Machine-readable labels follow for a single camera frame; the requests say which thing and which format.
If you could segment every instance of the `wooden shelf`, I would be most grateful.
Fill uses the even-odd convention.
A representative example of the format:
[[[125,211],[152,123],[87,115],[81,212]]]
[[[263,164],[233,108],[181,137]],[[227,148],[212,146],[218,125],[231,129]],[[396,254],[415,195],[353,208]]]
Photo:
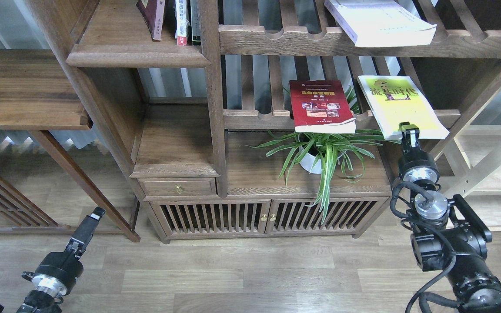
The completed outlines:
[[[153,41],[137,0],[100,0],[67,58],[77,67],[206,67],[200,46],[177,46],[174,21]]]
[[[271,140],[272,137],[264,131],[256,132],[229,132],[227,136],[227,163],[228,163],[228,194],[238,197],[264,198],[314,198],[318,192],[320,175],[308,174],[307,171],[296,165],[290,173],[287,186],[284,177],[278,179],[286,155],[277,153],[266,157],[267,148],[253,149],[256,146]],[[382,164],[380,154],[374,147],[368,147],[376,159],[364,158],[366,172],[358,183],[348,183],[342,177],[340,170],[336,170],[331,182],[332,198],[346,198],[359,196],[391,196],[390,182]]]
[[[394,48],[358,48],[348,35],[336,27],[323,0],[316,0],[320,33],[310,33],[298,25],[292,1],[280,2],[282,28],[266,30],[259,26],[258,0],[243,8],[243,25],[220,25],[220,51],[225,55],[296,55],[296,56],[407,56],[407,57],[468,57],[501,59],[501,30],[446,30],[436,9],[420,0],[429,22],[439,24],[433,42],[427,46]],[[461,16],[470,15],[461,11]]]
[[[207,105],[150,105],[131,178],[215,177]]]
[[[387,61],[383,57],[372,58],[379,75],[390,75]],[[411,63],[410,58],[399,58],[402,72],[410,76],[415,84],[422,89],[422,85],[417,77],[415,69]],[[295,57],[295,71],[298,80],[309,80],[310,75],[308,72],[308,63],[305,57]],[[281,74],[281,65],[279,56],[268,56],[268,69],[270,74],[270,91],[272,103],[267,109],[264,108],[263,100],[260,100],[258,106],[262,107],[261,113],[257,110],[257,104],[254,99],[254,83],[253,83],[253,59],[249,56],[243,56],[241,59],[241,85],[242,85],[242,107],[241,109],[224,109],[224,126],[226,129],[276,129],[276,130],[293,130],[294,121],[291,117],[291,112],[284,107],[284,83]],[[362,75],[361,63],[358,57],[348,57],[348,69],[354,79],[354,88],[357,91],[358,101],[364,113],[357,116],[358,129],[377,129],[378,124],[368,109],[366,98],[362,95],[361,88],[358,85],[357,77]],[[327,80],[337,80],[336,67],[334,65],[333,57],[322,57],[322,70],[324,77]],[[450,128],[455,121],[459,119],[459,110],[436,110],[440,122]]]
[[[459,136],[458,146],[471,163],[477,165],[501,143],[501,125],[470,125]],[[501,167],[475,187],[471,195],[501,194]]]
[[[51,50],[0,50],[0,129],[88,130],[90,126]]]

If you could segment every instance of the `red book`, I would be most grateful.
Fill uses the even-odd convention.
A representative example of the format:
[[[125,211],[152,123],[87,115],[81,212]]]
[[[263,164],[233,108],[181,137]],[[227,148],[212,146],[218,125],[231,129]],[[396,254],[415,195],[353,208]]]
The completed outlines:
[[[298,133],[354,133],[355,118],[338,80],[289,81]]]
[[[144,16],[152,39],[161,40],[161,29],[164,25],[165,0],[139,0],[137,8]]]

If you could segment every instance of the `black robotic arm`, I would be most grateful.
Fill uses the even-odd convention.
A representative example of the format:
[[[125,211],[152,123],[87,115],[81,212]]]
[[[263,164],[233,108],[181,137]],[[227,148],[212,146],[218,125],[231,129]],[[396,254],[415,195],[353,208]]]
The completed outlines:
[[[431,313],[428,302],[456,308],[460,313],[501,313],[501,283],[485,262],[487,243],[492,241],[490,230],[461,195],[447,199],[439,192],[438,169],[420,147],[419,129],[409,123],[400,127],[403,156],[398,162],[399,178],[392,188],[390,209],[412,231],[411,245],[419,267],[442,271],[413,295],[406,313],[417,299],[423,313]],[[400,196],[403,188],[410,190],[409,201]],[[398,211],[397,200],[409,209]],[[453,228],[447,228],[449,221]],[[426,292],[444,276],[456,300]]]

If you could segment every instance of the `potted plant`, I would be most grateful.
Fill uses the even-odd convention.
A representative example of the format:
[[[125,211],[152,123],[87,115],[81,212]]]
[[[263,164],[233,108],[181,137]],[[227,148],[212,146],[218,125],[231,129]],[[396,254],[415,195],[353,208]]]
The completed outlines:
[[[356,102],[354,89],[349,87],[346,90],[348,103],[354,103],[351,110],[354,113],[360,113],[360,108]],[[278,178],[281,178],[286,173],[286,184],[289,174],[295,164],[303,166],[304,160],[308,161],[309,168],[304,166],[309,173],[320,172],[320,185],[316,200],[312,206],[318,204],[319,212],[322,212],[322,223],[326,220],[328,214],[328,206],[330,204],[330,181],[334,176],[336,168],[340,166],[345,179],[350,183],[356,183],[361,180],[364,175],[364,157],[374,158],[372,152],[359,147],[359,145],[382,145],[379,141],[388,141],[399,143],[398,140],[386,140],[382,132],[376,129],[359,129],[355,133],[289,133],[281,137],[275,137],[271,131],[268,131],[275,139],[252,148],[271,147],[278,144],[276,148],[266,152],[269,157],[279,151],[289,150],[285,159],[284,165],[280,171]],[[350,154],[356,155],[361,163],[362,173],[354,176],[348,176],[347,171],[353,171],[354,166],[350,158]],[[320,164],[321,170],[314,169]]]

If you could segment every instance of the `book spine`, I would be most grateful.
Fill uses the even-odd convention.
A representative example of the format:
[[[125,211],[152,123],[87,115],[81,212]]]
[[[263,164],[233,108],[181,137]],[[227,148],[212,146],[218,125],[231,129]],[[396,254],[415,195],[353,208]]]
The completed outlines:
[[[200,18],[196,0],[190,2],[190,32],[193,44],[200,44]]]
[[[161,40],[161,30],[164,26],[165,0],[158,0],[156,4],[156,20],[152,38]]]
[[[324,3],[326,8],[328,9],[328,12],[334,16],[334,19],[340,24],[341,28],[345,31],[345,33],[349,36],[349,38],[356,43],[358,36],[357,33],[353,31],[353,29],[349,26],[349,24],[345,21],[344,17],[342,16],[341,12],[334,6],[331,0],[326,0]]]
[[[187,17],[187,0],[175,0],[175,17],[177,18],[177,45],[186,46],[187,43],[187,28],[189,26],[189,18]]]

